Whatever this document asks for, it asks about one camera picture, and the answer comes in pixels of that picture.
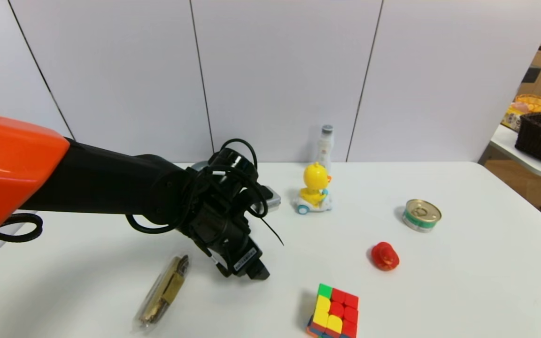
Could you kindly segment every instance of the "yellow square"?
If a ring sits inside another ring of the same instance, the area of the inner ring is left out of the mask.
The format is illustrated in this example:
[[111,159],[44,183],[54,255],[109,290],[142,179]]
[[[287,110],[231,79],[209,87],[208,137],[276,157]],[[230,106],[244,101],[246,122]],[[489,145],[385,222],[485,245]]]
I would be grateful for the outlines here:
[[314,312],[314,316],[312,317],[312,323],[318,324],[322,327],[327,327],[328,319],[329,319],[329,313],[317,311],[317,312]]
[[316,308],[314,312],[329,313],[329,308],[331,308],[331,301],[329,298],[319,295],[316,299]]
[[327,329],[330,329],[331,331],[335,331],[337,333],[341,333],[341,327],[343,327],[343,322],[341,321],[341,318],[338,316],[329,316],[327,318]]

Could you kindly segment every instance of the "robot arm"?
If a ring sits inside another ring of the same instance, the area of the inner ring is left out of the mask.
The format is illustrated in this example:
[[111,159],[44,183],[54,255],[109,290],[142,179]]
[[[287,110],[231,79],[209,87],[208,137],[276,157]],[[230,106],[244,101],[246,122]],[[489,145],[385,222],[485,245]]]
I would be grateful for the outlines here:
[[[0,117],[0,226],[27,221],[11,215],[17,209],[124,214],[136,230],[178,229],[209,257],[209,249],[217,252],[226,266],[213,260],[226,277],[247,273],[266,279],[262,251],[249,237],[244,212],[264,217],[273,192],[257,183],[255,154],[253,165],[225,146],[195,171],[159,156],[119,154]],[[133,215],[163,227],[143,227]]]

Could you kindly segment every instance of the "red toy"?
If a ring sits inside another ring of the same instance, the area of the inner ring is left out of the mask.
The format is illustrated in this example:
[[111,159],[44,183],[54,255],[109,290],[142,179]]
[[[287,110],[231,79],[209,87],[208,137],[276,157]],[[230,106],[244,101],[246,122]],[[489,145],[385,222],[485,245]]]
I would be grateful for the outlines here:
[[356,338],[358,297],[321,284],[306,332],[314,338]]
[[400,264],[400,257],[387,242],[380,242],[371,250],[371,259],[375,266],[383,271],[395,269]]

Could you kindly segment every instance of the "white wall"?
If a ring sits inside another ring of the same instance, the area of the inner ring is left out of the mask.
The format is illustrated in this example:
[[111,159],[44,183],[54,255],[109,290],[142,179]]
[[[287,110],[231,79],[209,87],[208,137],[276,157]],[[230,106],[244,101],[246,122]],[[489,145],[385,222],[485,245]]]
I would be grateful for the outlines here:
[[310,161],[333,124],[345,161],[380,3],[193,0],[215,149],[241,137],[262,161]]
[[541,0],[385,0],[348,161],[476,161],[541,42]]
[[[70,136],[5,0],[0,0],[0,115]],[[21,226],[2,232],[15,233]]]
[[12,0],[77,141],[171,162],[212,154],[188,0]]

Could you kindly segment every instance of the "tin can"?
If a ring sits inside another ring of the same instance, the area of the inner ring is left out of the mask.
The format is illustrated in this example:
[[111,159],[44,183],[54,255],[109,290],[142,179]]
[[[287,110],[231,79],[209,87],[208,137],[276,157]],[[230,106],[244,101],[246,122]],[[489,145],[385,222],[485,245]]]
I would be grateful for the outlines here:
[[429,232],[442,218],[442,213],[435,205],[423,200],[406,202],[402,221],[408,227],[419,232]]

